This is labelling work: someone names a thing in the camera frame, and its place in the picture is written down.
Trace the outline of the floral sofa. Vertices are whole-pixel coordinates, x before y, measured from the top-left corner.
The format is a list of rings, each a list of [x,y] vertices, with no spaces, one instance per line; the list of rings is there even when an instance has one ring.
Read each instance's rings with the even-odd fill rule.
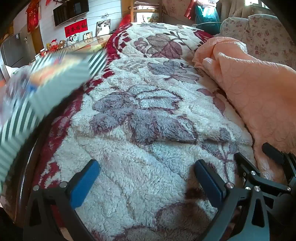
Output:
[[[295,69],[295,43],[276,16],[250,15],[222,21],[218,36],[240,40],[249,55]]]

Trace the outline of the green white striped box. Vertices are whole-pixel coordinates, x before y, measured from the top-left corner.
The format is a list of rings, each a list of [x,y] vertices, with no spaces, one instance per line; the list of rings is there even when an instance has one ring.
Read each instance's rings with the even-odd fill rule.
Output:
[[[1,88],[1,184],[21,147],[54,107],[101,72],[105,49],[57,51],[20,68]]]

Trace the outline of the wall television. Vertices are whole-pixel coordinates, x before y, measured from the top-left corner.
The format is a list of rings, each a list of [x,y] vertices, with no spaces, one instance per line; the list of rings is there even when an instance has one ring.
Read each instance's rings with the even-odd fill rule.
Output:
[[[64,1],[62,5],[53,9],[55,27],[89,12],[88,0]]]

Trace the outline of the wooden shelf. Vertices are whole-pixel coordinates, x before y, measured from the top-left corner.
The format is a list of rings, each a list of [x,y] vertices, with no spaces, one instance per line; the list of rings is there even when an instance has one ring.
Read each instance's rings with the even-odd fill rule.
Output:
[[[163,1],[130,1],[131,23],[161,23]]]

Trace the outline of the santa plush toy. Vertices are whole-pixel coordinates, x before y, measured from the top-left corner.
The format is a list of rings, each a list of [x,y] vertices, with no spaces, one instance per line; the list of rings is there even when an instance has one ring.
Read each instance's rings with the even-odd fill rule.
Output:
[[[59,48],[59,43],[57,42],[57,39],[53,39],[51,43],[47,44],[47,49],[49,52],[55,52]]]

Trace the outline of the wedding photo frame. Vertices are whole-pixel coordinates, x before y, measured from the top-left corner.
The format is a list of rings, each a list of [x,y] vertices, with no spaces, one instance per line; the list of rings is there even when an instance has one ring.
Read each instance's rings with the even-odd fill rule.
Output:
[[[96,36],[108,35],[110,33],[110,19],[96,23]]]

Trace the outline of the floral fleece blanket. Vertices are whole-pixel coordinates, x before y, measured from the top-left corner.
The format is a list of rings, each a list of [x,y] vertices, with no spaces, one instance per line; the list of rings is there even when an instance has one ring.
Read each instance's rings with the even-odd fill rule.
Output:
[[[108,65],[52,122],[33,184],[68,181],[89,160],[101,171],[77,213],[96,240],[197,240],[216,209],[197,183],[203,159],[238,179],[234,154],[252,137],[225,93],[194,67],[210,34],[127,24],[107,43]]]

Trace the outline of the red banner sign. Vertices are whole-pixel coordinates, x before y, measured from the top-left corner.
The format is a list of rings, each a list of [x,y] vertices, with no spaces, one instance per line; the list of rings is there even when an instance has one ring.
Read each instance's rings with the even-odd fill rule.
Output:
[[[77,33],[85,32],[87,30],[88,30],[87,19],[74,22],[73,24],[68,25],[67,27],[64,28],[66,38]]]

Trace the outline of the teal bag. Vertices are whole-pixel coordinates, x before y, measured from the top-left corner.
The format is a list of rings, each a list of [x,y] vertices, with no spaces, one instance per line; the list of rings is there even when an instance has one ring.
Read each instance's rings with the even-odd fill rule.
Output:
[[[211,35],[220,33],[221,21],[214,6],[196,6],[195,13],[197,28]]]

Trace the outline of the peach quilted blanket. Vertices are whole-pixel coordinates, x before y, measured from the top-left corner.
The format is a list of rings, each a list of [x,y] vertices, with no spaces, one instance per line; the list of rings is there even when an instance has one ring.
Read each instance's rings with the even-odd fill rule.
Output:
[[[193,63],[219,85],[246,124],[262,176],[286,183],[283,167],[263,153],[262,145],[295,153],[295,70],[249,55],[246,44],[230,37],[209,39]]]

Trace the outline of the wooden coffee table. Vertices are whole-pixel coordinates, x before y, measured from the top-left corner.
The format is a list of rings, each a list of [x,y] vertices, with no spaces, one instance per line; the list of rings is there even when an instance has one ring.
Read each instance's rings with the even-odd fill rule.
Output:
[[[45,49],[41,49],[38,54],[35,55],[35,59],[39,59],[41,57],[47,56],[47,55],[66,55],[68,57],[88,57],[92,54],[95,54],[99,51],[102,51],[105,47],[106,44],[111,37],[110,34],[108,35],[103,35],[103,36],[96,36],[96,37],[91,37],[87,39],[83,39],[78,42],[72,42],[70,44],[70,41],[66,40],[60,40],[57,41],[59,43],[59,48],[55,52],[49,52],[47,47]]]

